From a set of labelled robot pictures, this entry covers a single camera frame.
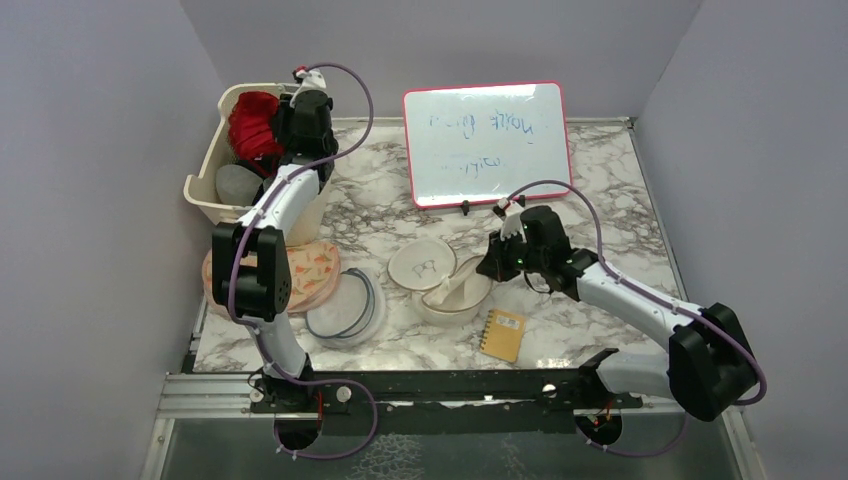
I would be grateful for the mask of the red bra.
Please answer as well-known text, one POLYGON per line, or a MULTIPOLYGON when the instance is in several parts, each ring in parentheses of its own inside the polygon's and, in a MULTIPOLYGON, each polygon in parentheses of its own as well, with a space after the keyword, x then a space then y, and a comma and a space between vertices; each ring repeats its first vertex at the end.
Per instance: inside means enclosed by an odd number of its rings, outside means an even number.
POLYGON ((279 99, 267 92, 246 91, 238 96, 228 117, 228 141, 238 159, 256 160, 284 153, 271 129, 278 107, 279 99))

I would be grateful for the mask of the white mesh laundry bag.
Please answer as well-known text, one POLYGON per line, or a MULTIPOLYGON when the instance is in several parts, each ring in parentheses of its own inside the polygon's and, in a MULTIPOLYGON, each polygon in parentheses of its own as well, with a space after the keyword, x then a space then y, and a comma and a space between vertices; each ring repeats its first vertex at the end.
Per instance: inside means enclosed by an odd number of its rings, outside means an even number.
POLYGON ((454 328, 478 315, 493 281, 477 272, 481 256, 460 261, 445 241, 420 238, 401 247, 389 259, 387 273, 411 293, 411 308, 425 323, 454 328))

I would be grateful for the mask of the grey bra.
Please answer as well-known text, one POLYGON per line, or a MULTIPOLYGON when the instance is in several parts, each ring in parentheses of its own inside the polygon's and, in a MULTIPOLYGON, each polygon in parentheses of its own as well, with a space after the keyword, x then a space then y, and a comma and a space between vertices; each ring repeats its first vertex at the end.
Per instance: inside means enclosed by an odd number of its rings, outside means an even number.
POLYGON ((257 194, 257 184, 251 174, 236 164, 220 167, 215 174, 215 190, 220 202, 231 206, 254 205, 262 195, 257 194))

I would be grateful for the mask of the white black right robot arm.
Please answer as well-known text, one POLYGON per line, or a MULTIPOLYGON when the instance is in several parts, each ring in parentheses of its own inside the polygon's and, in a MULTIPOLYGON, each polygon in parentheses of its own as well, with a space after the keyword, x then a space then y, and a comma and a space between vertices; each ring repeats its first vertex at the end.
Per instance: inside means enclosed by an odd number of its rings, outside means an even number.
POLYGON ((572 247, 548 206, 525 209, 502 199, 493 210, 502 225, 489 235, 479 274, 497 282, 538 275, 549 292, 601 309, 663 350, 595 356, 576 383, 585 404, 600 407, 616 394, 640 394, 671 399, 690 416, 712 421, 760 384, 762 372, 729 307, 681 301, 630 279, 599 252, 572 247))

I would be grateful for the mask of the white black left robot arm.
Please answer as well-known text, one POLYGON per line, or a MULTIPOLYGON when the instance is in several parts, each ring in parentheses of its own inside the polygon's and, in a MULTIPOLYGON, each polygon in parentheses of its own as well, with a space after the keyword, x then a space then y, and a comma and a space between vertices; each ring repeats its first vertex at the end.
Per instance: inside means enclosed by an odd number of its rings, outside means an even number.
POLYGON ((287 312, 294 283, 285 241, 332 176, 339 156, 332 108, 323 90, 279 98, 271 120, 283 147, 276 177, 247 213, 212 235, 213 298, 254 340, 265 396, 294 411, 310 405, 317 383, 287 312))

